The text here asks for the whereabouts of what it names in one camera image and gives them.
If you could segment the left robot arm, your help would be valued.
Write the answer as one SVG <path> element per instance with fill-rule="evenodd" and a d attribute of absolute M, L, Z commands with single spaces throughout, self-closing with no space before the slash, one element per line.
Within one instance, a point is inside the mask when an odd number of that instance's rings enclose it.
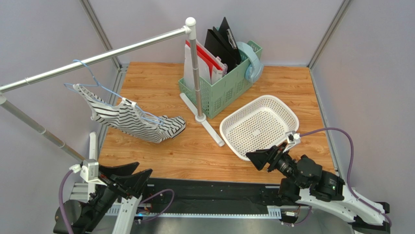
<path fill-rule="evenodd" d="M 55 234 L 91 233 L 119 197 L 139 198 L 153 170 L 135 173 L 139 162 L 121 166 L 93 166 L 99 186 L 87 202 L 68 200 L 59 202 L 55 215 Z"/>

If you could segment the black white striped tank top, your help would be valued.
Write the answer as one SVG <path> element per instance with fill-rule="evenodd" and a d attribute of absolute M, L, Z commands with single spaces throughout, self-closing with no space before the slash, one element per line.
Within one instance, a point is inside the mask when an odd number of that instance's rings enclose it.
<path fill-rule="evenodd" d="M 91 120 L 107 127 L 152 143 L 174 138 L 186 128 L 186 121 L 180 117 L 154 117 L 139 109 L 136 102 L 122 98 L 116 106 L 107 104 L 103 99 L 81 84 L 73 89 L 85 99 L 91 109 Z"/>

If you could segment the blue wire hanger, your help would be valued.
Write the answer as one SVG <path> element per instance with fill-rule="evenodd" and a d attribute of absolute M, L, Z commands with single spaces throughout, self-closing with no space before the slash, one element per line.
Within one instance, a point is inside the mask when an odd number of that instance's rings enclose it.
<path fill-rule="evenodd" d="M 79 84 L 80 86 L 88 86 L 88 87 L 100 87 L 100 88 L 102 88 L 102 89 L 104 89 L 104 90 L 106 90 L 107 92 L 110 92 L 112 95 L 115 95 L 117 98 L 120 98 L 120 99 L 122 99 L 123 97 L 120 95 L 120 94 L 118 94 L 118 93 L 116 93 L 116 92 L 114 92 L 114 91 L 112 91 L 112 90 L 110 90 L 110 89 L 108 89 L 107 87 L 105 87 L 105 86 L 103 86 L 99 81 L 98 81 L 98 79 L 94 76 L 94 74 L 93 74 L 93 72 L 92 72 L 92 70 L 91 70 L 91 68 L 86 64 L 86 63 L 84 63 L 84 62 L 82 62 L 82 61 L 80 61 L 80 60 L 78 60 L 78 59 L 74 59 L 72 62 L 78 62 L 78 63 L 81 63 L 84 67 L 86 67 L 87 69 L 88 69 L 88 71 L 90 72 L 90 74 L 91 74 L 91 76 L 92 76 L 92 78 L 93 78 L 93 80 L 95 81 L 95 85 L 94 84 Z M 76 92 L 76 90 L 75 89 L 73 89 L 73 88 L 70 88 L 69 86 L 73 86 L 74 84 L 71 84 L 71 83 L 63 83 L 63 85 L 68 89 L 68 90 L 70 90 L 70 91 L 73 91 L 73 92 Z M 159 118 L 159 117 L 156 117 L 155 115 L 153 115 L 153 114 L 151 114 L 151 113 L 149 113 L 149 112 L 145 112 L 144 111 L 144 114 L 146 114 L 146 115 L 149 115 L 149 116 L 151 116 L 151 117 L 153 117 L 153 118 L 155 118 L 155 119 L 157 119 L 158 121 L 156 122 L 155 120 L 152 120 L 152 119 L 149 119 L 149 118 L 144 118 L 144 120 L 147 120 L 147 121 L 150 121 L 150 122 L 153 122 L 153 123 L 156 123 L 156 124 L 163 124 L 164 122 L 163 122 L 163 120 L 161 119 L 161 118 Z"/>

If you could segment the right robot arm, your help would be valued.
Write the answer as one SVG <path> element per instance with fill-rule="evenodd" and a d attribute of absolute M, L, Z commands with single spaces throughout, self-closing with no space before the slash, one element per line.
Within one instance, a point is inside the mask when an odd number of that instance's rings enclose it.
<path fill-rule="evenodd" d="M 389 234 L 391 225 L 384 217 L 390 206 L 386 202 L 372 202 L 356 198 L 346 182 L 325 171 L 306 155 L 293 159 L 286 143 L 270 149 L 246 153 L 257 170 L 267 168 L 284 175 L 281 179 L 276 205 L 306 205 L 335 215 L 362 234 Z"/>

